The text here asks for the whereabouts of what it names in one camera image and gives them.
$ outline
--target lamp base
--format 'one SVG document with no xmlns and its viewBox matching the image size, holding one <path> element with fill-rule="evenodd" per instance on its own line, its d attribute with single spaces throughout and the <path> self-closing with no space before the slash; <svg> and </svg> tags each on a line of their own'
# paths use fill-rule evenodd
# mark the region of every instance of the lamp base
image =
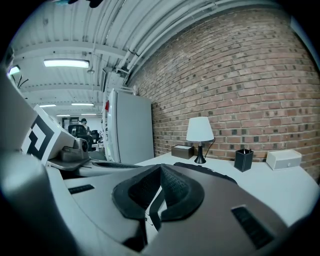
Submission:
<svg viewBox="0 0 320 256">
<path fill-rule="evenodd" d="M 197 164 L 204 164 L 206 160 L 204 159 L 204 155 L 202 154 L 202 146 L 198 146 L 198 156 L 194 160 Z"/>
</svg>

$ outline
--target brick wall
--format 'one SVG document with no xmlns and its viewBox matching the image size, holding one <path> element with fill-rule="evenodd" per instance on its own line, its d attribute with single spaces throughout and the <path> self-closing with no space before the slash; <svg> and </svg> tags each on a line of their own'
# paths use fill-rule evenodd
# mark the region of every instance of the brick wall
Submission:
<svg viewBox="0 0 320 256">
<path fill-rule="evenodd" d="M 280 10 L 233 9 L 184 29 L 132 78 L 152 101 L 154 152 L 186 142 L 188 119 L 209 117 L 208 157 L 230 160 L 242 147 L 263 161 L 295 149 L 320 175 L 320 80 L 303 43 Z"/>
</svg>

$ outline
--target white desk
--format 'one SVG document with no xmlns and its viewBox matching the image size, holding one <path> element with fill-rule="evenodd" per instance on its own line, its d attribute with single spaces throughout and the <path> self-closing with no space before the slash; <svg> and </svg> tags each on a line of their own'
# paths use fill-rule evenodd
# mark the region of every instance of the white desk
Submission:
<svg viewBox="0 0 320 256">
<path fill-rule="evenodd" d="M 175 157 L 169 152 L 137 165 L 176 162 L 197 165 L 195 159 L 196 156 Z M 212 158 L 207 158 L 202 166 L 233 178 L 241 188 L 273 209 L 288 226 L 309 214 L 320 196 L 319 186 L 301 167 L 273 171 L 265 162 L 253 162 L 250 170 L 240 172 L 234 168 L 233 161 Z"/>
</svg>

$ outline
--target white speaker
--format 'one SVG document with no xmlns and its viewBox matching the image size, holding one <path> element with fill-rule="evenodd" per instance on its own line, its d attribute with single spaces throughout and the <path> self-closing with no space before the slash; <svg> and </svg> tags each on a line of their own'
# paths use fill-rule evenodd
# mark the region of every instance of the white speaker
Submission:
<svg viewBox="0 0 320 256">
<path fill-rule="evenodd" d="M 302 155 L 293 149 L 269 151 L 266 163 L 276 171 L 299 166 L 301 158 Z"/>
</svg>

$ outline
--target refrigerator door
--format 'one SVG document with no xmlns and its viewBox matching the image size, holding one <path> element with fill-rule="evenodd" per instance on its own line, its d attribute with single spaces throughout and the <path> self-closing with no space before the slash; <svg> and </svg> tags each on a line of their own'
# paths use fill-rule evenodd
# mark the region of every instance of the refrigerator door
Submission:
<svg viewBox="0 0 320 256">
<path fill-rule="evenodd" d="M 119 92 L 116 100 L 117 148 L 121 163 L 136 164 L 153 158 L 150 99 Z"/>
<path fill-rule="evenodd" d="M 111 159 L 114 162 L 120 162 L 118 133 L 117 133 L 117 98 L 118 93 L 112 89 L 109 95 L 109 111 L 107 114 L 108 125 L 108 147 Z"/>
</svg>

